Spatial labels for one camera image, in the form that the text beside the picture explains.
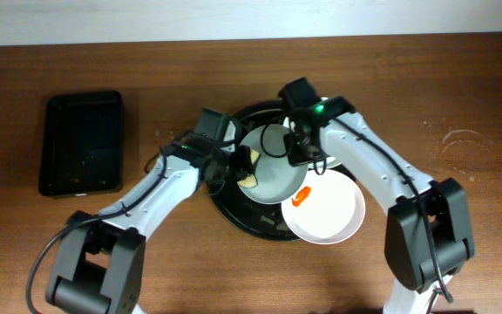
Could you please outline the yellow sponge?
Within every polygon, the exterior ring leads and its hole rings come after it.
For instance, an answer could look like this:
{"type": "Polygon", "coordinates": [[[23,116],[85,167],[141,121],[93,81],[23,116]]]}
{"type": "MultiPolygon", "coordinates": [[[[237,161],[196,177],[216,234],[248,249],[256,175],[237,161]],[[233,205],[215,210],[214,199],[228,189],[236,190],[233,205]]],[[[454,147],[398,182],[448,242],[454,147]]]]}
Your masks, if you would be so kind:
{"type": "Polygon", "coordinates": [[[251,173],[247,175],[244,179],[238,181],[238,185],[241,188],[255,188],[258,185],[258,181],[255,177],[255,169],[257,167],[258,160],[260,159],[260,154],[251,149],[249,153],[251,173]]]}

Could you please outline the light blue-grey plate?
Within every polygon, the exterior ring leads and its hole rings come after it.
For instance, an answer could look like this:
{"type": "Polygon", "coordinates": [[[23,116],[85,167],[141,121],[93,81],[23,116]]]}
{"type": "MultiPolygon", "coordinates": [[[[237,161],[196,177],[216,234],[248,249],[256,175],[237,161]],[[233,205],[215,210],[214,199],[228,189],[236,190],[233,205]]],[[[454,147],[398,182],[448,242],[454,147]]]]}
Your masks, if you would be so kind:
{"type": "Polygon", "coordinates": [[[293,196],[302,185],[308,166],[292,167],[287,157],[273,158],[268,156],[263,148],[271,154],[280,155],[286,152],[283,136],[289,133],[289,129],[278,124],[269,125],[263,132],[264,126],[255,128],[241,141],[242,145],[248,146],[260,154],[255,177],[258,185],[255,188],[238,188],[242,193],[253,201],[262,204],[280,203],[293,196]]]}

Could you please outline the pinkish white plate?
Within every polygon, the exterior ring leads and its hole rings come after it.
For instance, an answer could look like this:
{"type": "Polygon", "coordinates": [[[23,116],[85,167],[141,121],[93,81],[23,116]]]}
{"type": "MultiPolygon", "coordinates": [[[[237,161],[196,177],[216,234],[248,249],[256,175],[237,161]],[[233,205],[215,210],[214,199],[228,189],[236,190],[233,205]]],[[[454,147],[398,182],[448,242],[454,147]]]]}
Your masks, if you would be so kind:
{"type": "Polygon", "coordinates": [[[300,239],[320,245],[342,242],[362,226],[363,193],[347,175],[309,171],[302,185],[281,204],[282,217],[300,239]]]}

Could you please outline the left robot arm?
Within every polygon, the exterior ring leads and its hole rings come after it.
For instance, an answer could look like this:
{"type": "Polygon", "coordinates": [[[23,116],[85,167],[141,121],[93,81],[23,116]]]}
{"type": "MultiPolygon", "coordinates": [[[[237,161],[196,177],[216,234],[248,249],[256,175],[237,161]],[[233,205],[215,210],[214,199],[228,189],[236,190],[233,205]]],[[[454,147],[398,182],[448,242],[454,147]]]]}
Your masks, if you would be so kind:
{"type": "Polygon", "coordinates": [[[244,131],[236,118],[205,108],[130,192],[95,215],[73,214],[51,239],[58,252],[46,302],[66,313],[140,313],[147,241],[201,183],[228,176],[244,131]]]}

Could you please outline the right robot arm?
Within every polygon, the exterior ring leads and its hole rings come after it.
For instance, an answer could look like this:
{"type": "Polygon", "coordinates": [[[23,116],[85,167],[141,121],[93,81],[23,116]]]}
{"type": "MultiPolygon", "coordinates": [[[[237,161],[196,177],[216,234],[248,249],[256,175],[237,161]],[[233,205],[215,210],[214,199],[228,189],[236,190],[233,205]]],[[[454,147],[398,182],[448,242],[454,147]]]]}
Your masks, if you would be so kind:
{"type": "Polygon", "coordinates": [[[295,128],[286,141],[291,165],[333,157],[371,193],[387,216],[384,255],[396,278],[385,313],[430,313],[446,284],[473,258],[466,193],[452,178],[435,181],[399,156],[341,96],[322,99],[299,78],[278,93],[295,128]]]}

